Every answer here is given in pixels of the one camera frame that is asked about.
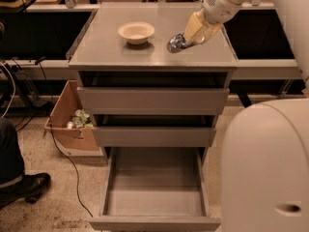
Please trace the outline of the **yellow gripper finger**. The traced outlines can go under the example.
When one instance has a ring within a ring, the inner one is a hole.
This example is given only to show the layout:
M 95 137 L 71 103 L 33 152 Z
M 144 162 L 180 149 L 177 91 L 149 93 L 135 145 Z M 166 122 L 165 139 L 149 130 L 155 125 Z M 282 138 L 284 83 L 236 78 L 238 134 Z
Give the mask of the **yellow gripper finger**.
M 193 27 L 194 37 L 193 43 L 194 44 L 204 44 L 210 38 L 212 38 L 221 28 L 223 24 L 196 24 Z
M 183 32 L 183 37 L 188 44 L 203 44 L 206 41 L 209 25 L 205 21 L 203 10 L 191 15 Z

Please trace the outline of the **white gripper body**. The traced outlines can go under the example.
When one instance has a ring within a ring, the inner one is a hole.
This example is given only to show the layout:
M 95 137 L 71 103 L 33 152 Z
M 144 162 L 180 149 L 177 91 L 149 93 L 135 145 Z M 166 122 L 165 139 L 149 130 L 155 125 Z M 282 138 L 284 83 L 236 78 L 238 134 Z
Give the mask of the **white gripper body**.
M 205 20 L 210 24 L 231 20 L 240 9 L 240 2 L 233 0 L 202 0 Z

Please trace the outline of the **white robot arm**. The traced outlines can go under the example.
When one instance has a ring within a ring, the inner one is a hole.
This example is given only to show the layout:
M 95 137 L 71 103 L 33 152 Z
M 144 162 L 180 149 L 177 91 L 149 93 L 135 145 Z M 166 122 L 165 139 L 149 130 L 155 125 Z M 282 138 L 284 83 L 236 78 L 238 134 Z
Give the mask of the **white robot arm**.
M 201 22 L 231 19 L 244 0 L 203 0 Z M 303 76 L 309 0 L 272 0 Z M 222 232 L 309 232 L 309 99 L 266 101 L 226 129 L 221 158 Z

